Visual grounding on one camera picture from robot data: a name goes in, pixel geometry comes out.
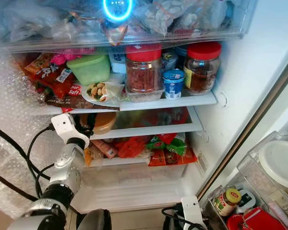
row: floor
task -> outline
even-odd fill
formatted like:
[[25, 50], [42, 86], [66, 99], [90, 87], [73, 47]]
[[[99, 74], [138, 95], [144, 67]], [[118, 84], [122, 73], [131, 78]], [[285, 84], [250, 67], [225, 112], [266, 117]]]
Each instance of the floor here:
[[[161, 209], [111, 213], [113, 230], [162, 230], [164, 216]], [[12, 219], [0, 212], [0, 230], [6, 230]], [[76, 230], [76, 214], [71, 210], [67, 214], [65, 230]]]

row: jar of sauce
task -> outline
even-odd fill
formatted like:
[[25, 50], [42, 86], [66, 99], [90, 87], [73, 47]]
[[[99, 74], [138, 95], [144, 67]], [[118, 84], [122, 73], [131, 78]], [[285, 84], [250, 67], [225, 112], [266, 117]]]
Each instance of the jar of sauce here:
[[131, 92], [154, 92], [162, 89], [161, 45], [147, 51], [150, 47], [129, 46], [127, 51], [126, 85]]
[[192, 95], [209, 92], [220, 66], [221, 45], [218, 42], [200, 42], [188, 46], [184, 62], [185, 86]]
[[220, 216], [226, 217], [234, 210], [240, 201], [240, 192], [235, 188], [227, 188], [224, 193], [214, 198], [213, 205]]

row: circular light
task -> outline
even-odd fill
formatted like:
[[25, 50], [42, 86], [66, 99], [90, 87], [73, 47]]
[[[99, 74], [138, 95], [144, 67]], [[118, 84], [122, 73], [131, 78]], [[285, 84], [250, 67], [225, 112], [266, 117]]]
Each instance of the circular light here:
[[105, 13], [106, 13], [106, 15], [107, 15], [107, 17], [109, 18], [109, 19], [112, 19], [112, 20], [114, 20], [114, 21], [118, 21], [118, 22], [120, 22], [120, 21], [123, 21], [123, 20], [125, 20], [126, 18], [128, 18], [129, 17], [129, 15], [131, 14], [131, 10], [132, 10], [132, 0], [124, 0], [124, 1], [122, 1], [121, 3], [123, 4], [123, 3], [128, 3], [128, 8], [127, 8], [127, 10], [126, 10], [126, 13], [125, 14], [123, 14], [122, 16], [115, 16], [115, 15], [113, 15], [112, 13], [110, 13], [110, 11], [109, 11], [109, 8], [108, 8], [108, 5], [107, 5], [107, 0], [103, 0], [103, 7], [104, 7], [104, 10], [105, 10]]

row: bubble wrap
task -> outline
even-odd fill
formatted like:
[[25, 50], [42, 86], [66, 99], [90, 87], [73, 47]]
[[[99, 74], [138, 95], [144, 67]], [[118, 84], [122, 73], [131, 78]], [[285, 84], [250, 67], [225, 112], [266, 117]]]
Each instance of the bubble wrap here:
[[[47, 127], [52, 116], [38, 115], [43, 107], [31, 84], [17, 68], [12, 56], [0, 49], [0, 129], [12, 137], [27, 152], [34, 135]], [[42, 169], [54, 162], [63, 141], [54, 131], [38, 137], [31, 151], [33, 164]], [[51, 175], [51, 169], [45, 172]], [[25, 160], [8, 142], [0, 137], [0, 176], [25, 192], [36, 196], [33, 180]], [[47, 180], [41, 178], [42, 189]], [[31, 201], [18, 195], [0, 182], [0, 210], [12, 218], [26, 211]]]

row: blue light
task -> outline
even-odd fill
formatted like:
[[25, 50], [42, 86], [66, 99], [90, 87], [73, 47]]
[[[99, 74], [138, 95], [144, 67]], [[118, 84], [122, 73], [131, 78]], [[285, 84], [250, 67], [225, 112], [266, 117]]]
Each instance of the blue light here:
[[106, 15], [109, 19], [120, 22], [120, 21], [123, 21], [129, 17], [129, 15], [131, 14], [131, 10], [132, 10], [132, 0], [124, 0], [124, 1], [128, 2], [128, 9], [124, 15], [117, 17], [117, 16], [114, 16], [110, 13], [108, 6], [107, 6], [107, 0], [103, 0], [104, 10], [105, 10]]

